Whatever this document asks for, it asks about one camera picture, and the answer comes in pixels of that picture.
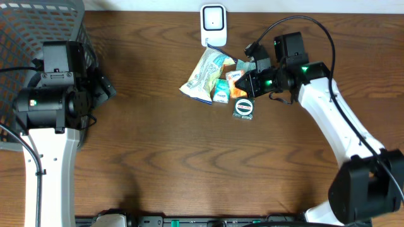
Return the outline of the clear orange snack packet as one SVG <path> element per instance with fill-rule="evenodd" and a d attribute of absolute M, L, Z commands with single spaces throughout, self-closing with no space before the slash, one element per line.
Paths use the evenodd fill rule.
<path fill-rule="evenodd" d="M 235 86 L 237 80 L 239 80 L 244 75 L 243 70 L 230 71 L 225 74 L 225 78 L 229 84 L 229 91 L 231 98 L 241 98 L 246 97 L 247 93 Z"/>

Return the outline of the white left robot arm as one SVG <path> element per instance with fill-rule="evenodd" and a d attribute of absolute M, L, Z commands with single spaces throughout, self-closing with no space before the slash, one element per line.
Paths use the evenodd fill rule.
<path fill-rule="evenodd" d="M 39 83 L 14 104 L 25 158 L 25 226 L 74 226 L 74 163 L 93 110 L 116 95 L 91 47 L 43 44 Z"/>

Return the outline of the dark box round white label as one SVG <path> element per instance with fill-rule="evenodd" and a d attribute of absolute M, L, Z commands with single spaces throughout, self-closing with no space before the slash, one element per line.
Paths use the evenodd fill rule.
<path fill-rule="evenodd" d="M 250 98 L 237 98 L 234 103 L 234 111 L 233 111 L 233 116 L 240 118 L 240 119 L 246 119 L 246 120 L 252 120 L 253 119 L 253 113 L 254 113 L 254 100 Z"/>

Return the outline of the green white snack packet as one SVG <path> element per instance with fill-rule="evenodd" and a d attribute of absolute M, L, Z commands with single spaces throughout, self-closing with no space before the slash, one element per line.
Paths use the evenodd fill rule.
<path fill-rule="evenodd" d="M 255 62 L 244 62 L 242 60 L 238 60 L 236 64 L 236 70 L 237 71 L 244 71 L 245 73 L 248 71 L 252 71 L 256 69 L 256 63 Z"/>

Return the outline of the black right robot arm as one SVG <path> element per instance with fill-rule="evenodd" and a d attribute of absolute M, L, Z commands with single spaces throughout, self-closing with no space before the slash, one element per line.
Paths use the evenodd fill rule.
<path fill-rule="evenodd" d="M 237 80 L 249 98 L 289 91 L 312 116 L 333 150 L 339 171 L 328 200 L 304 212 L 308 223 L 336 226 L 368 224 L 371 218 L 398 211 L 403 197 L 403 154 L 387 151 L 360 123 L 342 98 L 326 64 L 311 62 L 299 32 L 274 39 L 278 67 L 259 42 L 244 52 L 255 69 Z"/>

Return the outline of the yellow white snack bag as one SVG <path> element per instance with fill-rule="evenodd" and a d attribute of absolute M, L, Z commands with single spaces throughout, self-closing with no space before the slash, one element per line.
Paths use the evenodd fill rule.
<path fill-rule="evenodd" d="M 179 88 L 179 91 L 194 100 L 212 104 L 211 91 L 216 80 L 222 75 L 225 66 L 236 63 L 236 59 L 221 50 L 207 47 L 188 81 Z"/>

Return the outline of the teal Kleenex tissue pack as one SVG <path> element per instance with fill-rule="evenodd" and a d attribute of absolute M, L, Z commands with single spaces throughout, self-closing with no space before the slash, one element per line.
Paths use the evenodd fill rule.
<path fill-rule="evenodd" d="M 213 101 L 219 103 L 228 103 L 230 99 L 229 84 L 225 79 L 217 79 Z"/>

